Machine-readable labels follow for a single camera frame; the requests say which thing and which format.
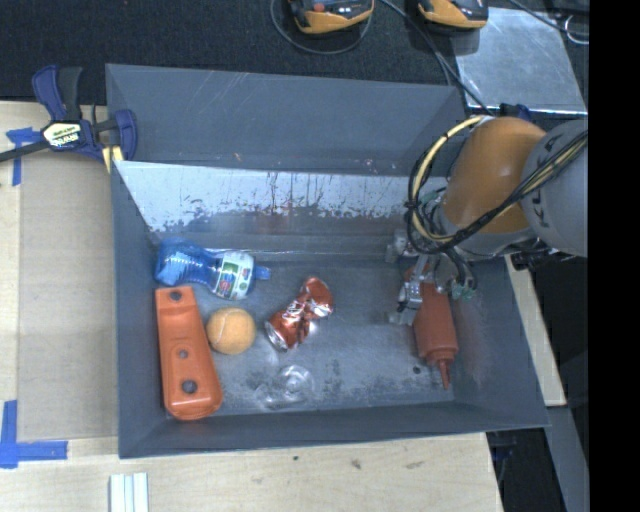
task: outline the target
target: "clamp handle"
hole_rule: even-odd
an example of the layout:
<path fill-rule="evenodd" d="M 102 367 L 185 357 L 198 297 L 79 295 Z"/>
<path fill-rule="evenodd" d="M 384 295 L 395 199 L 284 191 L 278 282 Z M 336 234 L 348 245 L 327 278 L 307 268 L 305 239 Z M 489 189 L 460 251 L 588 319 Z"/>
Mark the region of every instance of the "clamp handle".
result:
<path fill-rule="evenodd" d="M 52 121 L 78 121 L 82 112 L 78 106 L 78 82 L 81 67 L 60 68 L 56 64 L 36 72 L 31 85 L 38 103 L 44 105 Z"/>
<path fill-rule="evenodd" d="M 133 112 L 129 109 L 116 110 L 114 113 L 120 134 L 120 150 L 125 160 L 131 160 L 138 147 L 138 130 Z"/>

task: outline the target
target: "bottle label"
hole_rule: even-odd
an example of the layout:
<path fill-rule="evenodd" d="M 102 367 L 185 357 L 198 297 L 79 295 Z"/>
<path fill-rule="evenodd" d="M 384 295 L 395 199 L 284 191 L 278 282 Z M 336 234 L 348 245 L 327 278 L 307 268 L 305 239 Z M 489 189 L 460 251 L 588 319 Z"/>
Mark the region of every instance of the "bottle label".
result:
<path fill-rule="evenodd" d="M 253 257 L 250 254 L 240 251 L 225 252 L 213 293 L 223 299 L 243 299 L 249 291 L 252 274 Z"/>

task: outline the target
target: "gray bin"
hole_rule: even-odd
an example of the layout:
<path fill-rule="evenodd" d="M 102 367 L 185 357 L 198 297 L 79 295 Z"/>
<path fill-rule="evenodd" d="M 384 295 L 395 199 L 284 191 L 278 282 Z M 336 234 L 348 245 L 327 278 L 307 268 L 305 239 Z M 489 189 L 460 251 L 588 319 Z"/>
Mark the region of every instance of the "gray bin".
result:
<path fill-rule="evenodd" d="M 548 424 L 504 262 L 476 265 L 486 337 L 460 340 L 448 390 L 411 328 L 386 320 L 412 263 L 385 263 L 386 245 L 404 225 L 411 167 L 464 118 L 455 89 L 110 65 L 107 91 L 110 111 L 135 113 L 140 137 L 136 160 L 112 172 L 121 457 Z M 248 250 L 272 270 L 238 303 L 194 285 L 203 321 L 235 304 L 259 330 L 240 355 L 212 352 L 225 400 L 195 422 L 162 404 L 153 267 L 159 241 L 176 234 Z M 335 312 L 276 352 L 262 324 L 310 275 L 329 285 Z M 310 372 L 312 393 L 265 407 L 261 387 L 289 365 Z"/>

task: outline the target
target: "plastic bottle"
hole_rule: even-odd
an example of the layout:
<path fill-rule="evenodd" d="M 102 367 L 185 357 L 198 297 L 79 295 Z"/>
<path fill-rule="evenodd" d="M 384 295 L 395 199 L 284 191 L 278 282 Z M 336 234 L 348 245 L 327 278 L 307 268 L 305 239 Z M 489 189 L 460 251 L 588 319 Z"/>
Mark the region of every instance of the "plastic bottle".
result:
<path fill-rule="evenodd" d="M 200 283 L 223 299 L 241 300 L 256 279 L 269 279 L 268 268 L 255 265 L 244 251 L 206 249 L 185 238 L 167 238 L 158 250 L 154 277 L 167 286 Z"/>
<path fill-rule="evenodd" d="M 449 297 L 436 290 L 433 283 L 420 284 L 422 304 L 413 320 L 418 355 L 427 364 L 437 366 L 444 389 L 451 382 L 450 367 L 458 353 L 458 337 L 453 324 Z"/>

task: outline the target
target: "black cable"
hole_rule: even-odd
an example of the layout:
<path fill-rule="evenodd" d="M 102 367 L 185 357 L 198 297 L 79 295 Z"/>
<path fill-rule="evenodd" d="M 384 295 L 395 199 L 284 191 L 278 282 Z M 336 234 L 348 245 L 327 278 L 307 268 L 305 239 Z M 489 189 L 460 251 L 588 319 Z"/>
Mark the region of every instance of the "black cable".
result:
<path fill-rule="evenodd" d="M 558 158 L 563 156 L 565 153 L 568 153 L 574 148 L 583 149 L 584 147 L 586 147 L 587 137 L 588 137 L 588 131 L 585 130 L 584 132 L 581 132 L 579 135 L 574 137 L 570 142 L 565 144 L 565 146 L 560 151 L 558 151 L 558 153 L 556 153 L 554 158 L 551 160 L 552 168 L 557 163 Z M 573 162 L 580 155 L 580 153 L 581 151 L 578 151 L 574 155 L 571 155 L 566 162 L 562 163 L 561 167 L 554 168 L 553 172 L 551 172 L 549 176 L 545 178 L 539 185 L 537 185 L 530 191 L 523 193 L 523 189 L 525 189 L 531 182 L 537 179 L 538 172 L 540 172 L 542 168 L 548 165 L 548 163 L 541 164 L 533 173 L 529 175 L 529 177 L 526 180 L 524 180 L 515 188 L 515 190 L 509 195 L 507 200 L 511 200 L 512 203 L 521 201 L 526 196 L 528 196 L 531 192 L 534 192 L 535 190 L 539 189 L 542 185 L 556 178 L 571 162 Z"/>
<path fill-rule="evenodd" d="M 457 281 L 460 284 L 463 284 L 467 281 L 467 274 L 471 274 L 472 278 L 469 279 L 469 283 L 470 283 L 470 288 L 471 290 L 476 290 L 477 289 L 477 283 L 475 278 L 473 277 L 473 272 L 471 272 L 471 269 L 467 269 L 465 268 L 465 262 L 463 261 L 463 259 L 460 257 L 460 255 L 454 251 L 453 249 L 449 249 L 447 251 L 445 251 L 445 254 L 449 257 L 449 259 L 453 262 L 453 264 L 456 266 L 456 270 L 458 271 L 458 278 Z"/>
<path fill-rule="evenodd" d="M 411 219 L 411 212 L 409 212 L 408 219 Z M 430 249 L 425 249 L 421 246 L 420 242 L 418 242 L 418 239 L 413 235 L 414 229 L 415 228 L 413 227 L 411 220 L 408 220 L 407 221 L 407 240 L 409 240 L 409 243 L 411 244 L 411 246 L 421 254 L 435 254 L 433 252 L 429 252 Z M 425 239 L 423 237 L 420 237 L 420 240 L 424 242 Z"/>
<path fill-rule="evenodd" d="M 438 50 L 438 48 L 436 47 L 435 43 L 431 39 L 431 36 L 429 34 L 427 34 L 425 31 L 423 31 L 418 25 L 416 25 L 416 23 L 407 15 L 406 12 L 404 12 L 402 9 L 400 9 L 397 5 L 393 4 L 390 0 L 380 0 L 380 2 L 385 4 L 391 10 L 393 10 L 394 12 L 396 12 L 397 14 L 402 16 L 405 20 L 407 20 L 407 22 L 418 32 L 418 34 L 420 34 L 420 36 L 422 36 L 422 38 L 425 40 L 425 42 L 427 43 L 427 45 L 429 46 L 431 51 L 436 56 L 436 59 L 440 63 L 440 67 L 443 68 L 443 73 L 445 74 L 445 77 L 447 78 L 447 84 L 450 84 L 450 81 L 449 81 L 449 74 L 450 74 L 450 76 L 452 76 L 455 79 L 455 81 L 458 83 L 458 85 L 460 87 L 462 87 L 462 89 L 469 96 L 471 96 L 471 98 L 480 106 L 480 108 L 482 110 L 484 110 L 490 116 L 493 116 L 493 113 L 491 112 L 491 110 L 489 110 L 489 107 L 487 107 L 487 105 L 480 98 L 478 98 L 473 93 L 473 91 L 471 91 L 469 89 L 469 87 L 467 87 L 467 85 L 458 76 L 457 72 L 445 60 L 445 58 L 442 55 L 442 53 L 440 52 L 440 50 Z"/>
<path fill-rule="evenodd" d="M 353 50 L 356 46 L 358 46 L 362 42 L 362 39 L 364 38 L 364 36 L 369 31 L 369 27 L 371 26 L 371 21 L 373 20 L 373 13 L 372 13 L 371 16 L 369 16 L 369 19 L 367 19 L 366 24 L 365 24 L 364 28 L 362 29 L 362 33 L 360 34 L 360 37 L 358 38 L 358 40 L 355 43 L 350 44 L 349 46 L 346 46 L 345 48 L 340 48 L 339 50 L 330 50 L 330 51 L 313 50 L 311 48 L 307 48 L 304 45 L 296 43 L 291 38 L 291 36 L 289 34 L 287 34 L 285 32 L 285 30 L 280 26 L 280 24 L 278 23 L 278 20 L 276 19 L 276 13 L 275 13 L 275 9 L 274 9 L 276 1 L 278 1 L 278 0 L 271 0 L 271 3 L 269 5 L 269 13 L 271 14 L 271 22 L 273 23 L 273 26 L 276 28 L 278 33 L 288 43 L 290 43 L 291 45 L 295 46 L 298 50 L 302 50 L 303 52 L 311 53 L 312 55 L 340 55 L 341 53 L 346 53 L 346 52 L 349 52 L 349 51 Z"/>
<path fill-rule="evenodd" d="M 521 9 L 524 12 L 526 12 L 527 14 L 530 14 L 531 16 L 533 16 L 537 20 L 541 21 L 542 23 L 544 23 L 546 25 L 549 25 L 551 28 L 556 29 L 558 32 L 562 32 L 563 34 L 566 34 L 569 37 L 569 39 L 572 40 L 574 43 L 577 42 L 577 40 L 573 40 L 572 39 L 573 36 L 589 37 L 589 34 L 586 34 L 584 32 L 573 32 L 572 33 L 567 28 L 559 27 L 558 25 L 556 25 L 552 21 L 549 21 L 544 16 L 541 16 L 537 12 L 529 9 L 526 5 L 521 4 L 520 2 L 518 2 L 518 0 L 508 0 L 508 1 L 510 3 L 512 3 L 513 5 L 515 5 L 518 9 Z M 588 42 L 580 41 L 580 42 L 577 42 L 577 44 L 588 44 Z"/>
<path fill-rule="evenodd" d="M 515 204 L 518 201 L 521 201 L 528 195 L 538 190 L 544 184 L 546 184 L 550 179 L 556 177 L 559 174 L 559 172 L 564 170 L 567 167 L 567 165 L 569 165 L 569 163 L 571 163 L 577 156 L 578 156 L 577 154 L 574 155 L 567 162 L 565 162 L 561 168 L 556 169 L 551 177 L 545 179 L 543 182 L 541 182 L 538 186 L 534 187 L 530 191 L 523 193 L 522 192 L 522 188 L 524 188 L 523 186 L 516 187 L 516 190 L 514 190 L 514 192 L 507 199 L 505 199 L 505 201 L 500 206 L 494 208 L 493 210 L 488 211 L 487 213 L 482 215 L 479 219 L 469 224 L 466 228 L 458 230 L 450 241 L 439 245 L 436 252 L 447 251 L 448 249 L 451 249 L 456 245 L 459 245 L 463 241 L 475 235 L 478 231 L 480 231 L 483 227 L 489 224 L 489 222 L 495 219 L 500 213 L 502 213 L 508 207 L 510 207 L 511 205 Z M 533 174 L 536 174 L 537 172 L 539 172 L 540 169 L 541 167 L 536 169 L 536 171 Z"/>
<path fill-rule="evenodd" d="M 574 44 L 580 45 L 580 46 L 589 46 L 589 35 L 588 34 L 583 34 L 581 32 L 571 32 L 569 30 L 569 23 L 571 23 L 571 20 L 574 18 L 574 15 L 572 14 L 571 16 L 569 16 L 565 22 L 564 22 L 564 30 L 566 31 L 566 35 L 567 35 L 567 39 L 569 41 L 571 41 Z M 586 37 L 586 39 L 576 39 L 576 36 L 578 37 Z"/>

